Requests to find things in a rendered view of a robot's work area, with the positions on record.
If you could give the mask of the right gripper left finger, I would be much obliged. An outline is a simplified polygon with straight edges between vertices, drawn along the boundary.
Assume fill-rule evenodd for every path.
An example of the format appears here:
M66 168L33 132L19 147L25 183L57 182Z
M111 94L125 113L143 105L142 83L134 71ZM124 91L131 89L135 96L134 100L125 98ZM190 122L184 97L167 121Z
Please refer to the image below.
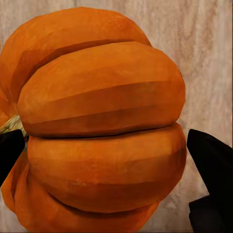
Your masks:
M0 187L25 148L20 129L0 134Z

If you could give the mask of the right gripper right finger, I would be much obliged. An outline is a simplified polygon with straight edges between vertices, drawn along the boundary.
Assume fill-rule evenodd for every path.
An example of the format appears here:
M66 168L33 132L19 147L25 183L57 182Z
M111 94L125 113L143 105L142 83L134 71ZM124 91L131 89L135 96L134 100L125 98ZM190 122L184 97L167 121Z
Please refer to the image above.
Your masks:
M187 148L226 227L233 233L233 149L209 135L190 129Z

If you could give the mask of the pumpkin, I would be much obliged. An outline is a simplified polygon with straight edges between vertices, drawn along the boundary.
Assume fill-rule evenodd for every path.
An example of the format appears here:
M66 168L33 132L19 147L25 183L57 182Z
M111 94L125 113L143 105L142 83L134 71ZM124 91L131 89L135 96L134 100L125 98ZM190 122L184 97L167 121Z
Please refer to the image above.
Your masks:
M1 193L31 233L136 233L182 179L180 69L117 11L31 19L0 54L0 134L25 148Z

